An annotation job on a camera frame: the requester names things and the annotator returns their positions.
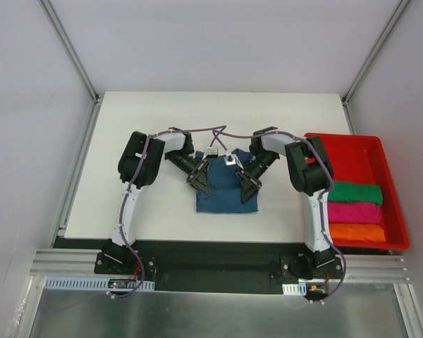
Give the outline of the blue t shirt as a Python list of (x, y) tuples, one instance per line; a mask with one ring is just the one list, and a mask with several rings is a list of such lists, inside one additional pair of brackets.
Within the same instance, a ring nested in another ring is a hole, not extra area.
[(196, 211), (211, 214), (250, 214), (258, 211), (257, 194), (240, 200), (240, 180), (234, 165), (226, 165), (224, 156), (209, 160), (207, 173), (210, 195), (196, 191)]

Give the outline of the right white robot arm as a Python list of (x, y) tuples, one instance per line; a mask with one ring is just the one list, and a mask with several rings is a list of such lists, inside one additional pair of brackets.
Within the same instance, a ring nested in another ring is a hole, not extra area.
[(286, 158), (293, 188), (300, 193), (306, 224), (304, 253), (289, 264), (288, 272), (311, 280), (322, 276), (336, 258), (329, 227), (328, 197), (334, 188), (333, 168), (321, 139), (296, 137), (275, 127), (255, 131), (250, 137), (249, 165), (239, 165), (240, 201), (248, 202), (262, 187), (260, 177), (274, 161)]

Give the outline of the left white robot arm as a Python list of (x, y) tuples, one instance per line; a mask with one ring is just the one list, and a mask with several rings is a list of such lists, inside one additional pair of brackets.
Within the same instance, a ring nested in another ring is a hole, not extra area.
[(97, 255), (96, 274), (130, 274), (142, 264), (135, 257), (137, 224), (142, 215), (142, 201), (159, 174), (161, 160), (167, 159), (186, 174), (186, 183), (209, 196), (209, 160), (194, 159), (192, 133), (171, 127), (157, 134), (133, 132), (118, 162), (122, 198), (117, 224)]

